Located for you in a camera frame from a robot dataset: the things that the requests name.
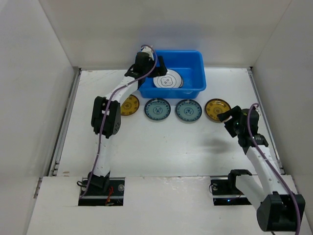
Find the white plate grey emblem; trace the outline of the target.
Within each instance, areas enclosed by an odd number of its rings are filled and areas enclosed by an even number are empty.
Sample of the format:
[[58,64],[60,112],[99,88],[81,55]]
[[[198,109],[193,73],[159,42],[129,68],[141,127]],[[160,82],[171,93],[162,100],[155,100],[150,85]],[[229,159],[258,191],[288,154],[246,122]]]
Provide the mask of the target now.
[[181,88],[183,86],[182,76],[175,70],[168,70],[163,76],[153,78],[153,83],[157,88]]

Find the yellow patterned plate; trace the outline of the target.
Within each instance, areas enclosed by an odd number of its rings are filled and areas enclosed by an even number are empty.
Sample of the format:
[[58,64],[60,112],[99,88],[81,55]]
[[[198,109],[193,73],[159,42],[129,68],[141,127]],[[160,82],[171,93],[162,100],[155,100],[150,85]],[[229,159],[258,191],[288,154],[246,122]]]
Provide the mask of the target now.
[[135,95],[130,95],[121,105],[121,115],[130,116],[139,109],[139,99]]
[[214,122],[220,122],[217,115],[225,113],[231,109],[230,105],[222,99],[211,99],[207,101],[204,110],[207,117]]

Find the blue floral plate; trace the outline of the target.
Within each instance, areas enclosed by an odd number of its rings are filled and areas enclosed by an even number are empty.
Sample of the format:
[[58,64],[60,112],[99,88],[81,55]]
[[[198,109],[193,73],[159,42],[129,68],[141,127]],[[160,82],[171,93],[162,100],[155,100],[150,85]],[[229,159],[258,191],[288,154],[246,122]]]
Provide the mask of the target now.
[[194,122],[202,116],[202,108],[197,101],[184,99],[176,105],[175,113],[183,121]]
[[162,121],[171,113],[171,106],[163,98],[150,99],[144,106],[145,115],[154,121]]

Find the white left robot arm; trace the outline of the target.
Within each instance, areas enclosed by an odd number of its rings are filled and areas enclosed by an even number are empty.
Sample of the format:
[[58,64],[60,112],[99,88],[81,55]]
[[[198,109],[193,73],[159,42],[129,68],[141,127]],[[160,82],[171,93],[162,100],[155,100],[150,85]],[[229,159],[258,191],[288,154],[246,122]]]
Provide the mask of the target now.
[[93,186],[100,194],[110,188],[109,145],[112,136],[117,134],[121,124],[121,106],[126,99],[137,91],[147,77],[158,75],[157,64],[162,67],[155,51],[143,47],[135,57],[135,62],[124,74],[122,81],[106,96],[98,96],[93,103],[91,126],[97,136],[97,152],[85,188]]

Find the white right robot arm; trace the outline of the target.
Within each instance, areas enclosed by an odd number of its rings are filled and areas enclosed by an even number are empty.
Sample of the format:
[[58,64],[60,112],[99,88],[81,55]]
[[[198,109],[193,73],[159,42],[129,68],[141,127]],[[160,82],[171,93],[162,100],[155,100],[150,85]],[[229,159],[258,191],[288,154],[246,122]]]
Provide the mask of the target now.
[[211,184],[213,194],[227,194],[229,203],[236,203],[244,195],[256,209],[262,231],[299,234],[305,200],[283,180],[276,154],[270,150],[273,143],[259,133],[259,104],[251,83],[252,72],[206,69],[205,76],[205,107],[181,97],[176,115],[185,122],[194,122],[200,115],[214,121],[215,128],[197,131],[196,142],[221,154],[238,151],[238,157],[248,160],[259,178],[255,181],[248,169],[233,169],[227,179]]

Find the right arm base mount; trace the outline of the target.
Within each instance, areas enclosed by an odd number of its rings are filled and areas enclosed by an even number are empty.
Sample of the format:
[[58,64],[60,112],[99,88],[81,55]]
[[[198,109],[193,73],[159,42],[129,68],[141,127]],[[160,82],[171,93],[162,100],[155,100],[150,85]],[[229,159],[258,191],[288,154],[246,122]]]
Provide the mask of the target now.
[[211,177],[209,192],[214,206],[251,205],[247,197],[235,186],[231,186],[227,176]]

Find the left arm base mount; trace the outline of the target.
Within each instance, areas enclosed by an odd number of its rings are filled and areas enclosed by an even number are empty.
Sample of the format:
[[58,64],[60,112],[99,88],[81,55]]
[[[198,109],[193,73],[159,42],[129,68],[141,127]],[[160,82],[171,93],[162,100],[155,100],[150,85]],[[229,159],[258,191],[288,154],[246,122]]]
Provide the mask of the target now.
[[110,178],[106,190],[90,184],[87,192],[78,199],[78,206],[123,206],[125,178]]

